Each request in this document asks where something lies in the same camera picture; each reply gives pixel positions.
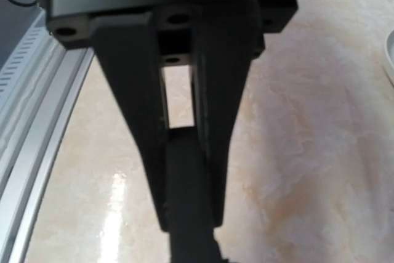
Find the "black phone case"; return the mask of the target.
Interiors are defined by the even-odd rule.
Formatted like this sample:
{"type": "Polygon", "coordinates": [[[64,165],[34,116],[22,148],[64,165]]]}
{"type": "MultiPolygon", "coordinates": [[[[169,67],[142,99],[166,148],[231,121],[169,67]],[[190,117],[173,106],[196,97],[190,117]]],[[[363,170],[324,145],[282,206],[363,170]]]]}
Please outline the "black phone case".
{"type": "Polygon", "coordinates": [[[228,262],[214,237],[207,172],[195,128],[170,131],[166,166],[171,261],[228,262]]]}

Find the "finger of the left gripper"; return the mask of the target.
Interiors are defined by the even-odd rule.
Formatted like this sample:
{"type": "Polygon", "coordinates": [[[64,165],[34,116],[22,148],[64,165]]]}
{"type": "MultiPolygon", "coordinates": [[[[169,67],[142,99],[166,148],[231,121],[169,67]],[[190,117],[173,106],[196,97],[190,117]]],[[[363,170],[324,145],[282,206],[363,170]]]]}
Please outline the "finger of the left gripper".
{"type": "Polygon", "coordinates": [[[153,15],[97,17],[90,23],[90,45],[135,140],[160,227],[166,230],[168,118],[153,15]]]}
{"type": "Polygon", "coordinates": [[[197,127],[216,227],[223,222],[231,135],[258,38],[254,26],[202,26],[193,32],[197,127]]]}

